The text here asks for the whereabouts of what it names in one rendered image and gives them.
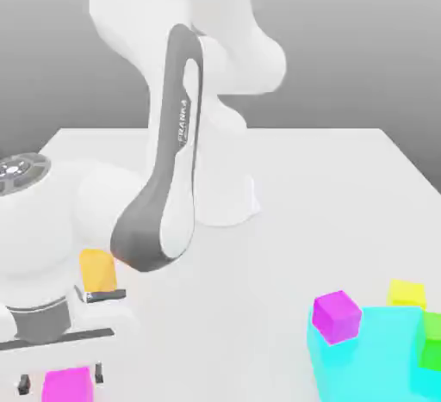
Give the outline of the small orange cube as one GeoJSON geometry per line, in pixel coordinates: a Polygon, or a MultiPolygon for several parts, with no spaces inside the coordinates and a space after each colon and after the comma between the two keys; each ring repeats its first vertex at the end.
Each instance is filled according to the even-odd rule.
{"type": "Polygon", "coordinates": [[[117,289],[115,260],[103,250],[83,250],[79,255],[85,292],[112,292],[117,289]]]}

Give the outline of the large cyan box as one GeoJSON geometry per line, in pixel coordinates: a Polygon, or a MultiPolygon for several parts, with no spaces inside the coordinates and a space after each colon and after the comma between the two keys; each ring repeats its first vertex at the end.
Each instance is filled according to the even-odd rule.
{"type": "Polygon", "coordinates": [[[441,371],[418,365],[423,311],[367,306],[357,337],[330,345],[307,325],[320,402],[441,402],[441,371]]]}

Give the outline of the small green cube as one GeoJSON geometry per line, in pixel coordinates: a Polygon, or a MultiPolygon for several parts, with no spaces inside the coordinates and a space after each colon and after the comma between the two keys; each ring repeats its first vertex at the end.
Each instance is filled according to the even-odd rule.
{"type": "Polygon", "coordinates": [[[419,366],[441,372],[441,313],[423,312],[419,332],[419,366]]]}

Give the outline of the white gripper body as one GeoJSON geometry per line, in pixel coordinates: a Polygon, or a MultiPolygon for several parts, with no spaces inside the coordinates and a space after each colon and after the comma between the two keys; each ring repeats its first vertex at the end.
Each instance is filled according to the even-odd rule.
{"type": "Polygon", "coordinates": [[[102,362],[115,347],[115,333],[110,328],[69,332],[55,342],[32,344],[24,340],[0,343],[0,374],[46,372],[81,368],[102,362]]]}

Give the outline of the small yellow cube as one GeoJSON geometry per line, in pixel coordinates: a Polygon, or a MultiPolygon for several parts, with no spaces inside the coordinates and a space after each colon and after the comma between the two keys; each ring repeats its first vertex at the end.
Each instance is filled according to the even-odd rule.
{"type": "Polygon", "coordinates": [[[426,309],[425,286],[422,283],[392,279],[389,283],[389,306],[416,306],[426,309]]]}

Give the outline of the small purple cube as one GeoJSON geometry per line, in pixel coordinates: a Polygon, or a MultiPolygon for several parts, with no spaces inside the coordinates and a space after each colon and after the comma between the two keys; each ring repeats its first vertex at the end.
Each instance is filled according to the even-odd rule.
{"type": "Polygon", "coordinates": [[[312,324],[330,345],[358,336],[362,310],[343,290],[314,299],[312,324]]]}

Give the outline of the small magenta cube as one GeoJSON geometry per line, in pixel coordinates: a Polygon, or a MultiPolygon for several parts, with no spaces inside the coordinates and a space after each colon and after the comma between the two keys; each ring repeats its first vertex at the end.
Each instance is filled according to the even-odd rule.
{"type": "Polygon", "coordinates": [[[94,402],[89,368],[68,368],[46,373],[41,402],[94,402]]]}

